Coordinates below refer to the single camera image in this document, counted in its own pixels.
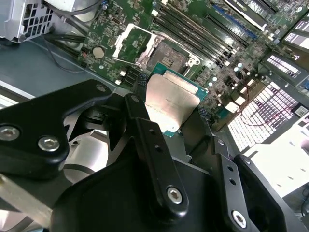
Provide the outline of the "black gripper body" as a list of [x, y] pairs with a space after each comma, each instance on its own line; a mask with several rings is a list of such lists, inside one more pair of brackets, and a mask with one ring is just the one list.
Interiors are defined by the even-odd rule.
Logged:
[[188, 213], [175, 223], [152, 212], [139, 159], [127, 158], [69, 187], [51, 217], [52, 232], [226, 232], [212, 178], [175, 160], [189, 198]]

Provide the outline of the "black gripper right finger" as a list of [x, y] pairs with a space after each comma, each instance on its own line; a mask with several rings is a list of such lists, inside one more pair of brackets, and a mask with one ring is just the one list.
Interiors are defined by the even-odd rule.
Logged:
[[207, 171], [214, 181], [226, 232], [308, 230], [252, 160], [241, 154], [230, 158], [226, 143], [211, 132], [203, 108], [193, 110], [181, 131], [191, 163]]

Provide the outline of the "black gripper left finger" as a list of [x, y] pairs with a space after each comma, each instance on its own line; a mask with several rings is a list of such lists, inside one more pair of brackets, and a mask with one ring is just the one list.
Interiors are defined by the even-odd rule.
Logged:
[[91, 130], [105, 130], [115, 155], [139, 159], [152, 212], [181, 219], [188, 197], [159, 125], [135, 94], [120, 96], [96, 80], [19, 103], [0, 112], [0, 169], [28, 179], [55, 177], [69, 143]]

